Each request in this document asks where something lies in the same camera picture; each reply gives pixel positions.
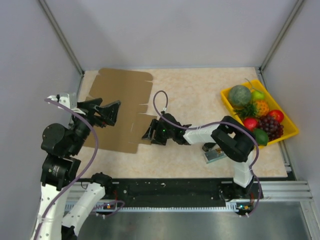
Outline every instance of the cardboard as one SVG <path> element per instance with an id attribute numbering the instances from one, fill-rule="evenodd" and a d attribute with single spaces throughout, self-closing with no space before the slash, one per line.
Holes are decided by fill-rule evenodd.
<path id="1" fill-rule="evenodd" d="M 152 80 L 152 75 L 147 72 L 111 68 L 99 70 L 89 95 L 92 98 L 102 98 L 101 106 L 121 101 L 115 126 L 94 128 L 99 138 L 99 149 L 135 154 L 139 144 L 151 144 L 141 138 L 152 119 L 157 117 L 144 114 L 148 109 Z M 95 147 L 92 134 L 88 136 L 84 146 Z"/>

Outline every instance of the red tomato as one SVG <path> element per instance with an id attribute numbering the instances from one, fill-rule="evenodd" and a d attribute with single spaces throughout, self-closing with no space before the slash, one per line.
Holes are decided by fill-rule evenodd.
<path id="1" fill-rule="evenodd" d="M 268 115 L 272 116 L 278 123 L 281 123 L 285 118 L 284 113 L 277 109 L 270 111 Z"/>
<path id="2" fill-rule="evenodd" d="M 254 117 L 247 117 L 243 121 L 243 125 L 250 131 L 253 131 L 258 126 L 258 121 Z"/>

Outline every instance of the beige table surface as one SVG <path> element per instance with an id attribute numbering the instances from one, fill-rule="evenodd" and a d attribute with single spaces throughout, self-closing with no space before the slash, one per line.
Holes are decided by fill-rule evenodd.
<path id="1" fill-rule="evenodd" d="M 220 121 L 229 115 L 224 107 L 220 91 L 245 82 L 245 78 L 256 79 L 253 67 L 235 68 L 177 68 L 139 69 L 151 73 L 153 87 L 147 114 L 157 115 L 152 98 L 155 92 L 165 90 L 169 96 L 167 112 L 174 115 L 181 124 L 199 126 Z M 98 71 L 86 71 L 82 82 L 79 101 L 88 96 Z M 162 109 L 165 97 L 158 96 L 156 105 Z M 166 146 L 138 146 L 136 154 L 99 149 L 97 156 L 83 176 L 91 177 L 103 172 L 112 178 L 229 178 L 233 177 L 233 161 L 224 158 L 206 164 L 202 144 L 181 146 L 168 140 Z M 93 148 L 83 147 L 77 156 L 85 167 L 93 153 Z M 260 150 L 260 156 L 253 167 L 259 177 L 286 177 L 282 154 L 278 144 Z"/>

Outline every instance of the yellow basket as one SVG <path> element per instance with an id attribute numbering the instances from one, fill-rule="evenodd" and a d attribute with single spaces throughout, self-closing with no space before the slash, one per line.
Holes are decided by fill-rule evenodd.
<path id="1" fill-rule="evenodd" d="M 288 115 L 282 110 L 282 108 L 278 105 L 278 103 L 274 100 L 274 98 L 270 95 L 270 93 L 265 89 L 265 87 L 261 84 L 261 82 L 258 79 L 254 79 L 250 82 L 252 83 L 252 85 L 255 89 L 264 93 L 265 101 L 268 103 L 270 111 L 277 109 L 277 110 L 280 110 L 281 112 L 283 112 L 283 114 L 284 114 L 284 119 L 281 122 L 281 124 L 284 126 L 282 137 L 268 142 L 268 145 L 280 142 L 282 140 L 285 140 L 285 139 L 288 139 L 292 136 L 297 135 L 299 133 L 299 129 L 297 128 L 297 126 L 291 121 L 291 119 L 288 117 Z M 251 89 L 251 85 L 249 82 L 245 82 L 242 85 Z M 222 102 L 226 106 L 228 111 L 230 112 L 231 116 L 234 117 L 239 123 L 241 123 L 243 125 L 244 123 L 241 121 L 241 119 L 238 117 L 238 115 L 235 114 L 234 108 L 231 106 L 230 102 L 228 101 L 228 94 L 229 94 L 230 89 L 231 89 L 231 87 L 221 91 Z"/>

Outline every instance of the brown cardboard sheet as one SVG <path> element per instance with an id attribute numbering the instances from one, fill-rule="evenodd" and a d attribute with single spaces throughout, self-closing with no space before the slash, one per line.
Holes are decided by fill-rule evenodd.
<path id="1" fill-rule="evenodd" d="M 153 115 L 145 114 L 153 83 L 148 72 L 102 68 L 94 79 L 88 99 L 102 98 L 101 106 L 120 100 L 115 126 L 95 127 L 99 139 L 99 149 L 135 154 L 139 144 L 148 144 L 141 140 L 147 131 Z M 86 147 L 95 146 L 92 134 Z"/>

